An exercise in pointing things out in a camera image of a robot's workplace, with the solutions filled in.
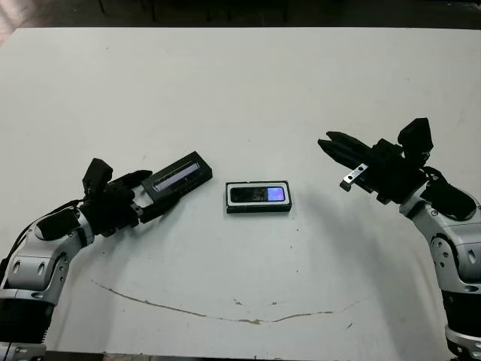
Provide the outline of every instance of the metal bracket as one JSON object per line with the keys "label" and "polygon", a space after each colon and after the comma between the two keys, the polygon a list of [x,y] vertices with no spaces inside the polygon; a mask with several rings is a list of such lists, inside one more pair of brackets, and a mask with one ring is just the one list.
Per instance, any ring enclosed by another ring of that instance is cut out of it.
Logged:
{"label": "metal bracket", "polygon": [[340,182],[340,187],[349,192],[351,190],[351,186],[356,180],[356,178],[360,177],[362,173],[366,171],[369,167],[364,163],[361,163],[357,167],[355,167],[346,177],[343,178],[343,181]]}

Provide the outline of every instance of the chair leg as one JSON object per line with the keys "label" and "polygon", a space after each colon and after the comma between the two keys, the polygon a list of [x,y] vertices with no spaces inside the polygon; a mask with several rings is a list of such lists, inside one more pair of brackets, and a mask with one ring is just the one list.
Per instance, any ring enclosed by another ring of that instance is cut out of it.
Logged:
{"label": "chair leg", "polygon": [[104,4],[102,3],[102,0],[98,0],[98,6],[100,6],[100,11],[105,14]]}
{"label": "chair leg", "polygon": [[287,21],[287,14],[289,12],[289,0],[284,1],[284,9],[283,9],[283,20],[284,23]]}
{"label": "chair leg", "polygon": [[156,6],[153,2],[154,0],[150,0],[150,7],[152,9],[152,21],[156,21]]}

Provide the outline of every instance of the table surface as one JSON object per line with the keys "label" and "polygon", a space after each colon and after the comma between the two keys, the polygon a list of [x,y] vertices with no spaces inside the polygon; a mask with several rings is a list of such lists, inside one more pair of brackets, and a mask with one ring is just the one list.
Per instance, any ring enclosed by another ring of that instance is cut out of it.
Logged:
{"label": "table surface", "polygon": [[[372,145],[429,117],[429,164],[481,198],[481,33],[20,29],[0,48],[0,246],[114,177],[197,150],[213,179],[82,250],[52,350],[258,359],[447,359],[427,244],[338,184],[329,130]],[[227,215],[228,181],[286,179],[289,214]]]}

